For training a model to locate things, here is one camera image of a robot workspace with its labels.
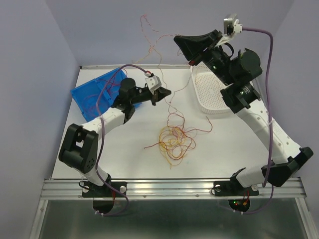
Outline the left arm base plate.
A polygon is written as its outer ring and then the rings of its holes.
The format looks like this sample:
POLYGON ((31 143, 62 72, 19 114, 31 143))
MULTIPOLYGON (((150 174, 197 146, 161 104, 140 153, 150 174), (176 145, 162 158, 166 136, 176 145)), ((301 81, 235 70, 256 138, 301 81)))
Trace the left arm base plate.
POLYGON ((80 181, 78 185, 82 189, 83 198, 111 198, 117 196, 122 197, 106 185, 97 186, 89 181, 80 181))

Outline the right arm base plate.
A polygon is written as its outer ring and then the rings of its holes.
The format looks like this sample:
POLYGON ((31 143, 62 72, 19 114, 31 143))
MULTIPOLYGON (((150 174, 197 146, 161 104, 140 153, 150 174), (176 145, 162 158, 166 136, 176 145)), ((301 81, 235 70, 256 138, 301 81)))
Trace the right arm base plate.
POLYGON ((259 190, 253 190, 252 187, 242 187, 238 182, 230 180, 215 181, 211 189, 211 193, 217 197, 230 196, 258 196, 259 190))

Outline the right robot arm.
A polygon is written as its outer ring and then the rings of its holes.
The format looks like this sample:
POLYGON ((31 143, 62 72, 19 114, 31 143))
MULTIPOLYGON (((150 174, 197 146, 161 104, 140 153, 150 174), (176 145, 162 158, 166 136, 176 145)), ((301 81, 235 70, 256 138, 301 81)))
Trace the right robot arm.
POLYGON ((310 147, 301 147, 276 123, 251 81, 262 74, 258 54, 248 48, 228 55, 226 36, 214 30, 200 36, 174 37, 190 66, 204 63, 226 85, 221 90, 226 106, 243 120, 269 152, 264 166, 244 167, 228 181, 214 185, 216 196, 240 196, 253 185, 270 183, 281 187, 313 156, 310 147))

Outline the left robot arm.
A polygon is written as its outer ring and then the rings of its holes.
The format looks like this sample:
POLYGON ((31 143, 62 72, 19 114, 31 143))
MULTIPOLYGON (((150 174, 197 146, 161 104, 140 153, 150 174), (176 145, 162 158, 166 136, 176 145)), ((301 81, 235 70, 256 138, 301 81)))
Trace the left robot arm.
POLYGON ((100 116, 77 125, 71 124, 66 131, 58 159, 78 171, 90 183, 99 196, 110 193, 110 175, 100 169, 98 162, 105 135, 128 122, 135 113, 135 104, 150 101, 153 106, 171 94, 162 87, 159 77, 150 74, 144 87, 137 87, 132 78, 120 82, 118 95, 113 104, 100 116))

